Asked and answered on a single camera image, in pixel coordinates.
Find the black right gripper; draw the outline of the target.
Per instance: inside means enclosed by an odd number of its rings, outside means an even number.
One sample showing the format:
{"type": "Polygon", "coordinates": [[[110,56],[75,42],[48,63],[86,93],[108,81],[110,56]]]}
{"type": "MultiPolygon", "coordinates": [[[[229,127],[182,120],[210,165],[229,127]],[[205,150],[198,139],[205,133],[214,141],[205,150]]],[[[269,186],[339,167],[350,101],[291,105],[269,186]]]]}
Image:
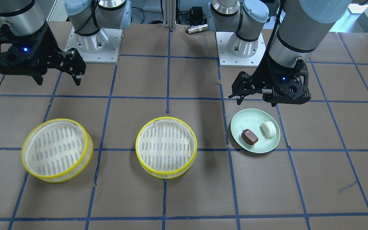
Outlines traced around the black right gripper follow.
{"type": "Polygon", "coordinates": [[[49,68],[72,76],[77,86],[86,73],[86,63],[76,48],[62,51],[48,23],[36,32],[16,36],[7,22],[0,27],[0,74],[31,76],[39,86],[49,68]]]}

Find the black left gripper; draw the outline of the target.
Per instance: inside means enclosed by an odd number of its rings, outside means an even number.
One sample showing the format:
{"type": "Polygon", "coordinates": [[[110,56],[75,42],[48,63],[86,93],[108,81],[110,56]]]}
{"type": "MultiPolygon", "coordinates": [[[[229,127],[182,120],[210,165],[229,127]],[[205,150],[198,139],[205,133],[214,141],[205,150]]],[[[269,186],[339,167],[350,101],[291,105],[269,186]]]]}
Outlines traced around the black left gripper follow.
{"type": "Polygon", "coordinates": [[[228,97],[235,97],[237,105],[241,105],[246,96],[259,93],[272,107],[280,103],[301,105],[311,99],[308,84],[308,68],[301,57],[292,61],[292,67],[282,66],[271,57],[265,57],[255,74],[239,72],[228,97]]]}

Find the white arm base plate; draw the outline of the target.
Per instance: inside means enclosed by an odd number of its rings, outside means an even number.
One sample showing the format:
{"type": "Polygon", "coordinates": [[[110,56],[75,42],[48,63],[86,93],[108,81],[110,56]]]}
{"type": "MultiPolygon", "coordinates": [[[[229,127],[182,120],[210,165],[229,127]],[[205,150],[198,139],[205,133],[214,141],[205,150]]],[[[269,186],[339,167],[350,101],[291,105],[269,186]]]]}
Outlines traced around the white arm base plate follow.
{"type": "Polygon", "coordinates": [[[221,67],[257,67],[263,58],[266,46],[263,35],[254,42],[239,41],[232,32],[216,32],[217,50],[221,67]]]}
{"type": "Polygon", "coordinates": [[[72,28],[65,49],[76,48],[87,64],[117,64],[122,32],[101,28],[95,35],[81,36],[72,28]]]}

